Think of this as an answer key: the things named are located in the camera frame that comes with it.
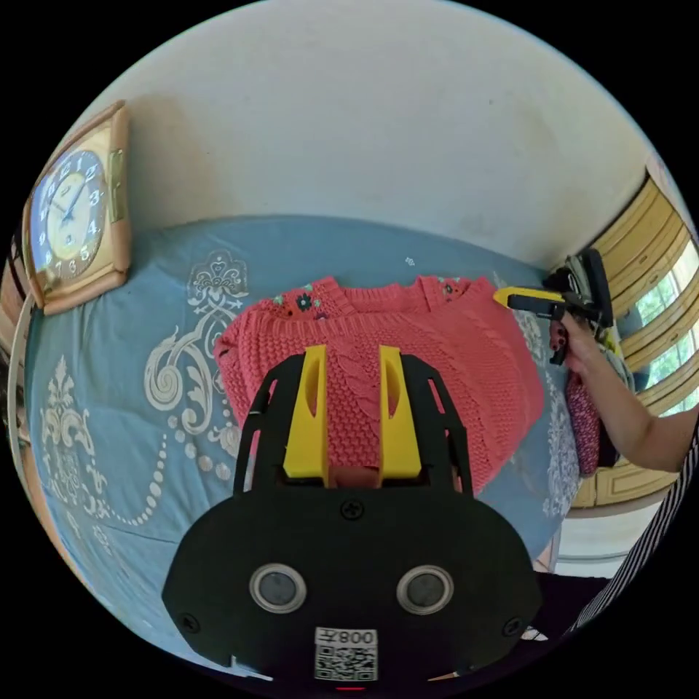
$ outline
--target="bed sheet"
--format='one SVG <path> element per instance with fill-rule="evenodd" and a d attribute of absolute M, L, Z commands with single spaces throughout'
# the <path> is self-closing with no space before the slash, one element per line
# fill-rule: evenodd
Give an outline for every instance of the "bed sheet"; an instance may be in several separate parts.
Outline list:
<path fill-rule="evenodd" d="M 63 544 L 128 628 L 200 665 L 221 670 L 189 649 L 160 591 L 186 530 L 231 492 L 240 429 L 213 343 L 246 306 L 329 275 L 366 287 L 417 275 L 484 275 L 499 287 L 542 278 L 496 253 L 391 226 L 234 218 L 137 233 L 125 286 L 61 315 L 35 312 L 31 321 L 32 445 Z M 479 497 L 511 522 L 534 558 L 575 497 L 578 464 L 565 371 L 548 363 L 548 324 L 515 315 L 545 410 Z M 253 672 L 235 664 L 228 671 Z"/>

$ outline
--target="label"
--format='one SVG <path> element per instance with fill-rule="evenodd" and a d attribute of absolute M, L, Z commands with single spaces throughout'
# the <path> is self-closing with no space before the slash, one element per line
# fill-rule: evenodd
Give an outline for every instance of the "label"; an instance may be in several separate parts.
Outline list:
<path fill-rule="evenodd" d="M 315 678 L 333 682 L 378 679 L 379 640 L 374 629 L 315 629 Z"/>

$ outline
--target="clock face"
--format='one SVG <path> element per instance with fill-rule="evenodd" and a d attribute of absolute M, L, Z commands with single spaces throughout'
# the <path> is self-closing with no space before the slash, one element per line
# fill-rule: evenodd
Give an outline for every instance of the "clock face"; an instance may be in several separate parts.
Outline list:
<path fill-rule="evenodd" d="M 31 227 L 34 266 L 50 279 L 68 281 L 88 268 L 104 232 L 106 182 L 93 151 L 62 158 L 44 179 Z"/>

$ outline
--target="red sweater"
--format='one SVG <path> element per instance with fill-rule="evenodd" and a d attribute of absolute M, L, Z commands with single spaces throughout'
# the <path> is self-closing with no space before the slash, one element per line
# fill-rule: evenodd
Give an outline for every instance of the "red sweater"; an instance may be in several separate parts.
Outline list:
<path fill-rule="evenodd" d="M 473 490 L 500 471 L 541 417 L 543 390 L 512 313 L 488 280 L 418 277 L 403 287 L 341 288 L 326 278 L 247 308 L 214 356 L 242 424 L 270 369 L 327 345 L 328 459 L 379 467 L 379 345 L 439 371 L 467 428 Z"/>

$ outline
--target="gold clock frame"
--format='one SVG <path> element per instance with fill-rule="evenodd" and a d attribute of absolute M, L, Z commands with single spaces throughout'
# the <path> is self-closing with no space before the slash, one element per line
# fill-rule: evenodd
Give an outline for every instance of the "gold clock frame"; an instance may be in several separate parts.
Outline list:
<path fill-rule="evenodd" d="M 105 179 L 107 188 L 107 219 L 105 235 L 111 236 L 112 264 L 114 269 L 97 277 L 92 282 L 77 288 L 68 290 L 64 296 L 51 299 L 51 294 L 44 294 L 43 279 L 45 272 L 36 271 L 31 255 L 30 225 L 31 205 L 36 189 L 46 174 L 53 169 L 58 160 L 70 149 L 84 140 L 92 131 L 104 126 L 111 121 L 109 132 L 109 148 L 106 163 Z M 127 190 L 126 190 L 126 151 L 128 146 L 129 115 L 126 109 L 126 101 L 119 100 L 99 114 L 95 115 L 87 123 L 78 128 L 66 143 L 55 153 L 44 166 L 39 177 L 32 187 L 22 214 L 22 247 L 24 267 L 29 281 L 29 287 L 36 305 L 43 309 L 45 315 L 61 313 L 75 306 L 87 303 L 101 294 L 121 286 L 126 282 L 127 271 L 131 264 L 131 225 L 128 216 Z"/>

